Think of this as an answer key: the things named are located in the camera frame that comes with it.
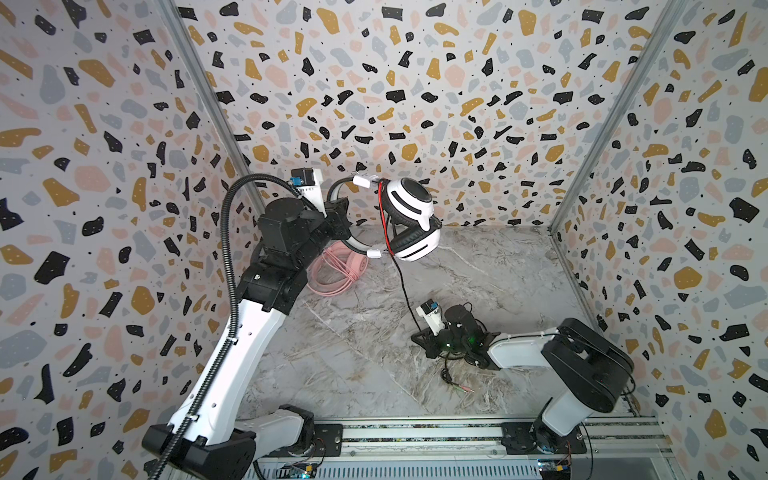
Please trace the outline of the pink headphones with cable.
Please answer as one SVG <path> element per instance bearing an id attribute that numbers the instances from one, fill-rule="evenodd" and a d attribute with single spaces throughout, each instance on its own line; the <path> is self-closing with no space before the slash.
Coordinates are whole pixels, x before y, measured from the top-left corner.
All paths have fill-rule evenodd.
<path id="1" fill-rule="evenodd" d="M 308 288 L 322 297 L 334 297 L 349 290 L 367 270 L 369 259 L 343 242 L 327 247 L 307 270 Z"/>

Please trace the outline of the white black headphones with cable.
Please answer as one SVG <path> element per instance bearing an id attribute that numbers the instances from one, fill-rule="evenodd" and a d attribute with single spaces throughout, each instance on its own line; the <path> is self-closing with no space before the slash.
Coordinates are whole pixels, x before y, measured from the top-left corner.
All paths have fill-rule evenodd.
<path id="1" fill-rule="evenodd" d="M 417 340 L 423 337 L 422 329 L 410 304 L 404 276 L 397 259 L 414 262 L 437 248 L 442 223 L 434 214 L 432 196 L 422 184 L 410 178 L 388 180 L 356 175 L 335 182 L 329 189 L 326 201 L 338 200 L 342 185 L 350 182 L 366 189 L 376 187 L 386 252 L 398 271 L 406 306 L 418 330 L 414 337 L 416 339 L 412 338 L 412 342 L 417 343 Z M 404 227 L 405 230 L 397 233 L 397 226 Z M 361 242 L 351 234 L 348 239 L 341 242 L 349 250 L 361 255 L 365 254 L 369 258 L 380 258 L 384 251 Z M 448 357 L 443 358 L 445 362 L 441 378 L 444 383 L 458 390 L 473 393 L 473 390 L 453 381 L 447 366 Z"/>

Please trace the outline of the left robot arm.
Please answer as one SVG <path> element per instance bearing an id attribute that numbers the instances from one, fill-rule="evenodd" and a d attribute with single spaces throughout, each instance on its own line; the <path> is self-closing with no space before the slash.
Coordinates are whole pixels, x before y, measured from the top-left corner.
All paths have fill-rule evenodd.
<path id="1" fill-rule="evenodd" d="M 314 415 L 284 404 L 238 427 L 236 416 L 266 347 L 308 283 L 308 268 L 333 241 L 350 236 L 347 199 L 314 205 L 304 197 L 280 198 L 258 219 L 261 240 L 241 278 L 234 272 L 231 207 L 220 230 L 230 315 L 197 383 L 172 418 L 149 427 L 142 440 L 158 459 L 150 474 L 176 468 L 198 479 L 242 479 L 276 451 L 304 457 L 315 449 Z"/>

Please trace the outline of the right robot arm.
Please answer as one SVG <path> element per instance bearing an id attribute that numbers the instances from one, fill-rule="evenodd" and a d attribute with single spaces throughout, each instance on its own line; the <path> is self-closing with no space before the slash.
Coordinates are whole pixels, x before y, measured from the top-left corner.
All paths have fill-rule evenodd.
<path id="1" fill-rule="evenodd" d="M 502 425 L 509 455 L 584 453 L 580 425 L 610 413 L 634 382 L 634 363 L 613 343 L 575 318 L 544 331 L 504 336 L 488 330 L 467 304 L 440 309 L 428 300 L 416 308 L 427 327 L 411 336 L 429 359 L 462 360 L 481 370 L 546 367 L 564 390 L 549 399 L 532 422 Z"/>

